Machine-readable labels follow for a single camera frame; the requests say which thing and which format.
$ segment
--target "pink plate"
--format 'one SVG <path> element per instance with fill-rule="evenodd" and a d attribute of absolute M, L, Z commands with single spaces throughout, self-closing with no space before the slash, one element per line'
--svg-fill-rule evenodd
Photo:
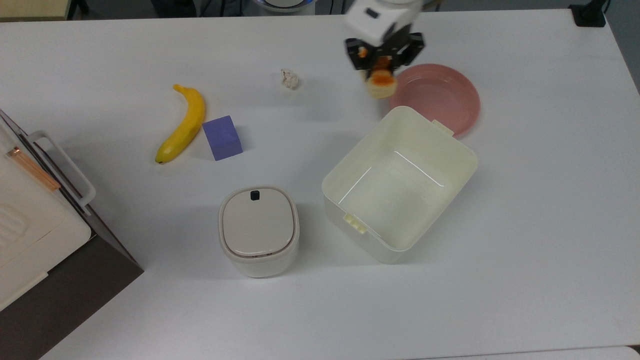
<path fill-rule="evenodd" d="M 413 108 L 430 121 L 453 131 L 458 137 L 467 132 L 480 114 L 480 96 L 474 85 L 458 71 L 438 64 L 422 64 L 402 71 L 398 88 L 389 99 L 391 108 Z"/>

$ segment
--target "yellow banana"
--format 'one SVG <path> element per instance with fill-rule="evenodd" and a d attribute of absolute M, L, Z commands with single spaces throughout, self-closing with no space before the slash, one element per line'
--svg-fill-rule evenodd
<path fill-rule="evenodd" d="M 176 127 L 173 134 L 158 149 L 156 154 L 156 163 L 158 164 L 168 163 L 186 149 L 198 134 L 206 113 L 204 99 L 198 90 L 178 84 L 174 85 L 173 89 L 184 95 L 189 108 L 180 125 Z"/>

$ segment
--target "white plastic box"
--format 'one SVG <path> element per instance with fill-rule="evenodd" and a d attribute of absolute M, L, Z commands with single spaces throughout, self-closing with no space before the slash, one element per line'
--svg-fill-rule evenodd
<path fill-rule="evenodd" d="M 89 237 L 91 229 L 59 192 L 0 154 L 0 311 Z"/>
<path fill-rule="evenodd" d="M 406 106 L 391 110 L 325 177 L 328 218 L 378 261 L 397 261 L 477 169 L 452 134 Z"/>
<path fill-rule="evenodd" d="M 225 255 L 250 277 L 278 275 L 298 255 L 296 203 L 276 186 L 232 192 L 220 206 L 218 229 Z"/>

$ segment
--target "purple block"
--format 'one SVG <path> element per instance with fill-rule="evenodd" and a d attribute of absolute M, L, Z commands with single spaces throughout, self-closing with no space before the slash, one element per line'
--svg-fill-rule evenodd
<path fill-rule="evenodd" d="M 230 116 L 207 121 L 202 124 L 202 129 L 207 135 L 207 141 L 209 141 L 211 152 L 213 152 L 216 161 L 242 152 L 240 138 L 238 138 L 236 127 Z"/>

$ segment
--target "white handle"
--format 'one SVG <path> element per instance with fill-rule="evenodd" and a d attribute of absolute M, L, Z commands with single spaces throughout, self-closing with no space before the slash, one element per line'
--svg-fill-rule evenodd
<path fill-rule="evenodd" d="M 69 155 L 67 155 L 67 153 L 60 147 L 60 145 L 58 145 L 58 143 L 53 141 L 53 139 L 50 138 L 49 135 L 47 135 L 47 133 L 45 133 L 42 130 L 38 130 L 31 133 L 29 136 L 27 136 L 27 140 L 33 145 L 33 147 L 35 147 L 35 142 L 42 138 L 46 138 L 49 142 L 51 142 L 51 145 L 53 145 L 53 147 L 56 148 L 56 150 L 60 154 L 62 154 L 62 157 L 65 159 L 65 161 L 71 166 L 71 168 L 80 177 L 80 180 L 82 180 L 86 185 L 88 192 L 83 197 L 78 198 L 73 191 L 69 191 L 69 194 L 71 194 L 71 196 L 74 198 L 76 203 L 80 205 L 82 208 L 85 207 L 95 197 L 95 188 L 86 178 L 86 176 L 84 176 L 84 174 L 80 171 L 78 166 L 76 166 L 76 164 L 71 160 L 71 158 L 69 158 Z M 64 178 L 61 176 L 58 176 L 58 180 L 63 181 Z"/>

